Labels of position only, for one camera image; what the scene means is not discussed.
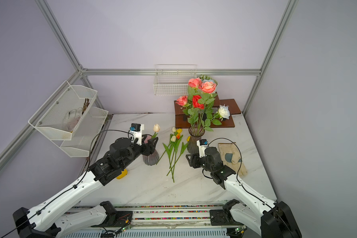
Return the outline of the pink glass vase with ribbon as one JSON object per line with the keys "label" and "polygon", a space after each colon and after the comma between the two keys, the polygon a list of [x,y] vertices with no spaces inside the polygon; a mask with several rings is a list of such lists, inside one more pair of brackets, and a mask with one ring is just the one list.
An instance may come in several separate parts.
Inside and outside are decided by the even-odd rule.
{"label": "pink glass vase with ribbon", "polygon": [[[146,139],[144,140],[144,143],[148,143],[148,141],[151,138],[152,138],[151,135],[147,135]],[[143,157],[144,163],[148,166],[156,165],[159,162],[159,158],[160,158],[156,148],[154,149],[154,151],[151,155],[148,155],[148,156],[143,155],[142,157]]]}

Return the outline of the white tulip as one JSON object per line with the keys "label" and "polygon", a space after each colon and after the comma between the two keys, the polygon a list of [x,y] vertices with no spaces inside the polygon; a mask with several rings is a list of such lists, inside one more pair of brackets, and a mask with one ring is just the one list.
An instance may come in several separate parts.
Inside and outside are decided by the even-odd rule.
{"label": "white tulip", "polygon": [[175,148],[175,143],[176,143],[176,135],[175,134],[170,134],[170,140],[168,145],[163,144],[165,151],[163,152],[163,154],[159,157],[158,163],[160,162],[160,160],[163,158],[163,156],[165,154],[168,154],[168,157],[170,158],[172,151]]}
{"label": "white tulip", "polygon": [[152,135],[151,139],[156,138],[158,135],[158,132],[160,131],[160,126],[158,124],[155,124],[153,127],[154,134]]}

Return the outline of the purple ribbed glass vase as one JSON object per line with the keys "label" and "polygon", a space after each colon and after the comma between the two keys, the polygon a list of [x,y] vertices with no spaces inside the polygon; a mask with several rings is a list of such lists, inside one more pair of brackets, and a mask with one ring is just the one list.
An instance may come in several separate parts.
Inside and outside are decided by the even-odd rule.
{"label": "purple ribbed glass vase", "polygon": [[189,154],[199,153],[199,148],[197,146],[197,141],[202,139],[202,136],[205,134],[205,129],[203,127],[190,127],[188,129],[190,139],[187,146],[187,151]]}

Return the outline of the white rose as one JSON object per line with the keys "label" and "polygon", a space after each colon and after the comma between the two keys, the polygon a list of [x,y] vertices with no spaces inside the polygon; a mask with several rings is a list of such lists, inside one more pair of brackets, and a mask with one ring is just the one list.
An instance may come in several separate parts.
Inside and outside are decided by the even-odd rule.
{"label": "white rose", "polygon": [[231,116],[229,107],[226,105],[220,105],[219,108],[213,113],[208,112],[205,114],[206,119],[203,122],[203,128],[205,131],[213,131],[211,126],[221,126],[223,120],[228,120]]}

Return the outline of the large pink rose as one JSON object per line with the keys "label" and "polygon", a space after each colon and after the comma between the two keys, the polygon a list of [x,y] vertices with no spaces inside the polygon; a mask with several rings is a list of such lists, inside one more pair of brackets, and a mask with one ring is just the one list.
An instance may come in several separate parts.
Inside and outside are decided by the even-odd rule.
{"label": "large pink rose", "polygon": [[216,87],[217,83],[212,80],[204,80],[201,85],[201,97],[205,107],[204,113],[206,115],[205,121],[207,122],[207,127],[210,126],[210,122],[213,119],[213,106],[217,96]]}

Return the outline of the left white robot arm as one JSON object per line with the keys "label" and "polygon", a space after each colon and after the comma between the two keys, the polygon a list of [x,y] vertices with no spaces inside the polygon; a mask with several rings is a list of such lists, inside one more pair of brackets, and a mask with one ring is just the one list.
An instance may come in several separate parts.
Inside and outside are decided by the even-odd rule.
{"label": "left white robot arm", "polygon": [[82,199],[104,187],[140,155],[154,153],[157,137],[147,139],[137,133],[133,139],[122,137],[110,145],[103,158],[87,172],[50,199],[30,209],[20,208],[13,214],[16,231],[21,238],[63,238],[82,229],[118,219],[109,201],[72,215],[65,213]]}

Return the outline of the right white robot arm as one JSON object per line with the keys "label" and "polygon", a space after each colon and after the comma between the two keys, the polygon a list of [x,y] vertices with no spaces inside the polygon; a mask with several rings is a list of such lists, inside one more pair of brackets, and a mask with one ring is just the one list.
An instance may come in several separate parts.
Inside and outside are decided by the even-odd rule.
{"label": "right white robot arm", "polygon": [[217,185],[235,196],[221,210],[210,211],[213,226],[241,224],[262,238],[302,236],[288,204],[271,200],[245,183],[223,163],[215,147],[201,146],[199,153],[187,155],[186,159],[191,167],[208,171]]}

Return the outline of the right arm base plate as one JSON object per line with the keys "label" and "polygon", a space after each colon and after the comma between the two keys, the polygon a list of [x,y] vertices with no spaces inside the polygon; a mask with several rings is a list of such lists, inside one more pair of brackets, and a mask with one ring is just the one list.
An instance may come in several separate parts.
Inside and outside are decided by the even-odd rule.
{"label": "right arm base plate", "polygon": [[233,219],[230,211],[225,210],[210,210],[210,222],[212,226],[241,226],[243,223]]}

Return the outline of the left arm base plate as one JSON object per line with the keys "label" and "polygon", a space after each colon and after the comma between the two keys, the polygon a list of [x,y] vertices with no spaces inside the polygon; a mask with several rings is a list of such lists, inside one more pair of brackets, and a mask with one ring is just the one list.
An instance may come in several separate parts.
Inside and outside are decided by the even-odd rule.
{"label": "left arm base plate", "polygon": [[132,211],[118,211],[114,214],[107,215],[104,222],[100,224],[102,227],[122,227],[126,225],[126,221],[132,221]]}

